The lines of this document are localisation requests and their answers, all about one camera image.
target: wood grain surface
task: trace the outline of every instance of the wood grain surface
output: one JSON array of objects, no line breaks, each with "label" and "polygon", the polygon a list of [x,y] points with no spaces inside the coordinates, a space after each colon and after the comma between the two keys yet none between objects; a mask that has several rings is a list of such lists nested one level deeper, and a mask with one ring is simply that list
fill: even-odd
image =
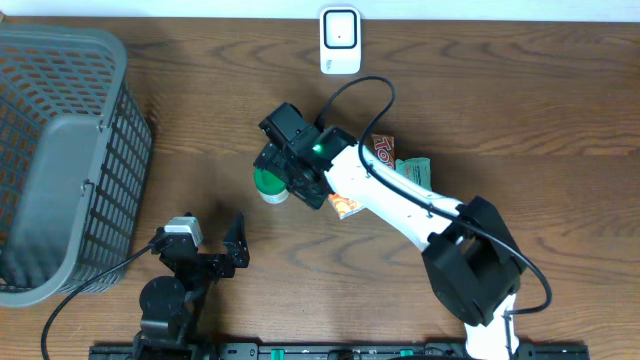
[{"label": "wood grain surface", "polygon": [[[283,101],[312,119],[354,76],[318,64],[316,21],[9,18],[95,27],[120,37],[128,81],[157,128],[134,250],[173,216],[196,214],[220,242],[246,215],[248,269],[208,296],[200,331],[264,342],[409,342],[464,337],[433,296],[416,249],[364,211],[339,221],[291,198],[264,203],[252,162],[257,124]],[[432,159],[433,187],[500,210],[555,292],[517,319],[534,341],[584,342],[593,359],[640,354],[640,25],[510,22],[363,24],[361,74],[392,79],[398,99],[378,130],[399,158]],[[330,117],[353,134],[386,103],[359,85]],[[121,284],[79,296],[51,329],[53,359],[86,359],[99,342],[130,342],[140,290],[168,274],[145,255]],[[543,298],[530,272],[517,305]],[[42,326],[61,301],[0,309],[0,357],[39,358]]]}]

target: white wall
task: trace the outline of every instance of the white wall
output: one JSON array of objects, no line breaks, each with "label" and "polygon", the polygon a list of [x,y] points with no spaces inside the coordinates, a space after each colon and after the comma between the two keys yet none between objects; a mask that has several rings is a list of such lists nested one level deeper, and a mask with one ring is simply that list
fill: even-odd
[{"label": "white wall", "polygon": [[[352,0],[365,19],[640,21],[640,0]],[[7,15],[315,19],[323,0],[0,0]]]}]

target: laundry basket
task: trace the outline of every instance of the laundry basket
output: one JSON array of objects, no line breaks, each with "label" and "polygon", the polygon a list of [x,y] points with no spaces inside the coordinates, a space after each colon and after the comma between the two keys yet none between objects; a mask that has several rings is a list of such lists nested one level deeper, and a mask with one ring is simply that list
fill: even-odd
[{"label": "laundry basket", "polygon": [[152,139],[126,66],[103,31],[0,25],[0,306],[69,292],[127,257]]}]

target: green cap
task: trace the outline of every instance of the green cap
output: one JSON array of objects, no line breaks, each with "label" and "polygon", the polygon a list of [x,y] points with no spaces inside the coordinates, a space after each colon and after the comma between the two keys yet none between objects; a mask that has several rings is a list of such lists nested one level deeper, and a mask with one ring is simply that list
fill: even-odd
[{"label": "green cap", "polygon": [[264,169],[256,169],[253,172],[253,180],[258,191],[265,195],[278,195],[287,189],[287,184]]}]

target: red snack wrapper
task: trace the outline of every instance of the red snack wrapper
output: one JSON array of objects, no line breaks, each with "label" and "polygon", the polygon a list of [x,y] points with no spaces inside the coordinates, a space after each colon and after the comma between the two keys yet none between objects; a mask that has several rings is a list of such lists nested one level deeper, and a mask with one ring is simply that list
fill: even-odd
[{"label": "red snack wrapper", "polygon": [[[371,134],[371,137],[373,138],[374,153],[378,159],[390,168],[395,169],[394,137],[375,134]],[[364,209],[364,205],[359,202],[344,198],[338,194],[330,194],[329,203],[331,203],[331,206],[333,206],[338,213],[340,220]]]},{"label": "red snack wrapper", "polygon": [[380,161],[385,165],[395,170],[396,168],[396,153],[395,153],[395,138],[389,135],[376,135],[371,134],[373,139],[373,150]]}]

